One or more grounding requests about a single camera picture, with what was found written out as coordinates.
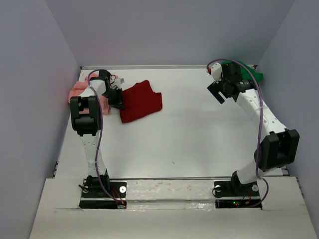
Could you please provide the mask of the pink folded t shirt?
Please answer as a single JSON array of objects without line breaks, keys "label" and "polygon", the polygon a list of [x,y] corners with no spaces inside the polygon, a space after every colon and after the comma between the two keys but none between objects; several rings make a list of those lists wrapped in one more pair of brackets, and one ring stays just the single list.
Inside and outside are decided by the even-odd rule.
[{"label": "pink folded t shirt", "polygon": [[[70,99],[72,97],[76,97],[79,96],[80,94],[82,94],[84,92],[84,90],[88,87],[88,77],[85,77],[84,82],[81,81],[77,81],[73,88],[70,90],[68,98],[67,98],[67,102],[70,103]],[[104,115],[108,115],[111,107],[108,104],[108,99],[104,96],[100,96],[99,97],[100,103],[101,103],[101,109],[102,109],[102,113]]]}]

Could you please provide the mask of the red t shirt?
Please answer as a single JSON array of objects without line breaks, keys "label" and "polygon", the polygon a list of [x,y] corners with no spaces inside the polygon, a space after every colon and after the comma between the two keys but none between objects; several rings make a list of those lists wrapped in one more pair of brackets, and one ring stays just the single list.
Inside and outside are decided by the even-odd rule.
[{"label": "red t shirt", "polygon": [[144,80],[123,91],[124,109],[120,110],[122,123],[139,120],[162,110],[162,94],[151,88]]}]

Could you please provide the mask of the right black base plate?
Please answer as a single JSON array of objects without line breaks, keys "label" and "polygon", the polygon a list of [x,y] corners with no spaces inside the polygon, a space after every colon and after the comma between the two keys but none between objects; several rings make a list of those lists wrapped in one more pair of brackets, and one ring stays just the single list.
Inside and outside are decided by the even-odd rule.
[{"label": "right black base plate", "polygon": [[217,209],[262,208],[257,182],[234,188],[230,181],[214,181],[212,195]]}]

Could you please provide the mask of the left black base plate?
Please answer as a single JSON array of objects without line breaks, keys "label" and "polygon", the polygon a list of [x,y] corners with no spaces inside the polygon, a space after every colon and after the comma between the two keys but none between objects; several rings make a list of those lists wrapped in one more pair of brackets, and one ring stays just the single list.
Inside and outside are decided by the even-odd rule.
[{"label": "left black base plate", "polygon": [[78,185],[81,189],[81,197],[79,207],[81,209],[126,209],[126,192],[127,181],[111,180],[110,190],[107,195],[100,187],[99,182],[97,185],[89,186],[85,180],[83,184]]}]

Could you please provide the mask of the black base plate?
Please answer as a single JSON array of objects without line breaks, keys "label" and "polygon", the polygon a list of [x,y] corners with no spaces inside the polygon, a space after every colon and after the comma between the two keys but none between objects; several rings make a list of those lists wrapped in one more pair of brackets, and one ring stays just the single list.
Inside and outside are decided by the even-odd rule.
[{"label": "black base plate", "polygon": [[97,185],[89,186],[85,180],[83,184],[78,185],[81,189],[81,197],[79,207],[81,209],[126,209],[126,192],[127,181],[111,180],[110,190],[107,195],[100,187],[99,182]]},{"label": "black base plate", "polygon": [[230,181],[214,181],[212,195],[217,209],[262,208],[257,182],[234,188]]}]

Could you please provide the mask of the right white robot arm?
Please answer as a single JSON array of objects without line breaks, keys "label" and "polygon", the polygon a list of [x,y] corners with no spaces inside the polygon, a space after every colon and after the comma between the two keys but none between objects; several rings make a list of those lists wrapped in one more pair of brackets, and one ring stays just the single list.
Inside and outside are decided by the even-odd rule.
[{"label": "right white robot arm", "polygon": [[254,69],[238,61],[214,60],[206,70],[213,78],[209,92],[220,104],[232,98],[257,130],[253,160],[229,181],[215,183],[212,191],[216,198],[244,196],[265,174],[294,162],[300,135],[281,123],[264,102],[257,82],[260,74]]}]

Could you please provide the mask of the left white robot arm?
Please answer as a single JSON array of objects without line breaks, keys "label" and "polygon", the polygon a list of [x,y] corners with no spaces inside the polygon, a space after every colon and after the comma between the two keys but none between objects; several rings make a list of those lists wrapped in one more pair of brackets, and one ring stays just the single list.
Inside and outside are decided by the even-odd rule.
[{"label": "left white robot arm", "polygon": [[96,193],[100,197],[111,196],[111,181],[102,159],[100,144],[103,133],[101,97],[107,99],[112,108],[124,109],[123,91],[112,87],[115,75],[105,69],[93,70],[87,76],[88,86],[79,96],[70,98],[72,128],[82,141],[88,166],[83,193]]}]

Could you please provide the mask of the green t shirt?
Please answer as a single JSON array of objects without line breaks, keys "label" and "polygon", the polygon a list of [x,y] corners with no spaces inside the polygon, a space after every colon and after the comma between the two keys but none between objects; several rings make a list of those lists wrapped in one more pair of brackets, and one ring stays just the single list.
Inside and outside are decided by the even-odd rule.
[{"label": "green t shirt", "polygon": [[[234,61],[222,61],[222,73],[221,78],[222,79],[229,79],[229,80],[248,80],[253,81],[251,75],[248,73],[246,69],[249,70],[249,72],[254,76],[257,83],[260,83],[264,79],[264,75],[262,73],[257,72],[254,68],[251,68],[250,66],[246,65],[245,63],[239,61],[241,64],[240,66]],[[230,70],[232,68],[229,68],[234,66],[235,70],[238,70],[240,68],[240,72],[237,72],[235,75],[230,75]]]}]

